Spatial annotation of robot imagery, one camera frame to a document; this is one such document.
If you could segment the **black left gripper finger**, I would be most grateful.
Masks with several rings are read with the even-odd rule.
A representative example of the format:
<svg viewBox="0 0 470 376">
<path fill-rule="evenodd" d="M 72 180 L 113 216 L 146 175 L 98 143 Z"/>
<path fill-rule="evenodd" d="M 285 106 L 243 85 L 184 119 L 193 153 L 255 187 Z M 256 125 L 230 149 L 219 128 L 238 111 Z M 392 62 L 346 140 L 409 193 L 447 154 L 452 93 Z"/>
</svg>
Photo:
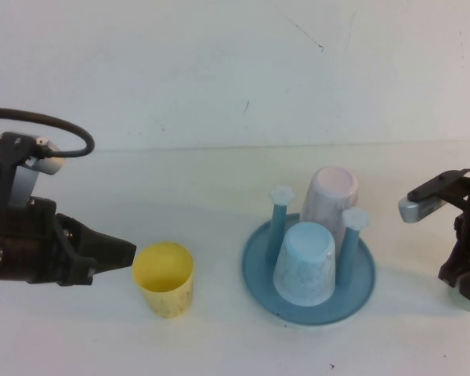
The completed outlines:
<svg viewBox="0 0 470 376">
<path fill-rule="evenodd" d="M 96 254 L 96 232 L 94 230 L 64 214 L 57 214 L 56 219 L 76 254 Z"/>
<path fill-rule="evenodd" d="M 132 265 L 137 247 L 126 240 L 92 230 L 80 230 L 69 238 L 74 251 L 68 285 L 90 285 L 93 277 Z"/>
</svg>

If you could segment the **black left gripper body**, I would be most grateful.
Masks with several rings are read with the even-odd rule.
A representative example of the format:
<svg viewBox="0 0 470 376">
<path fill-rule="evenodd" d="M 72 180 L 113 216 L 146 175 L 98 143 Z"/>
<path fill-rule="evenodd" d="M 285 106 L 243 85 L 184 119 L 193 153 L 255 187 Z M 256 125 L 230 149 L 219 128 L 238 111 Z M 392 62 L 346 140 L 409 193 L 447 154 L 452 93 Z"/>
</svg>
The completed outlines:
<svg viewBox="0 0 470 376">
<path fill-rule="evenodd" d="M 34 197 L 22 208 L 0 210 L 0 280 L 65 282 L 67 256 L 55 231 L 55 201 Z"/>
</svg>

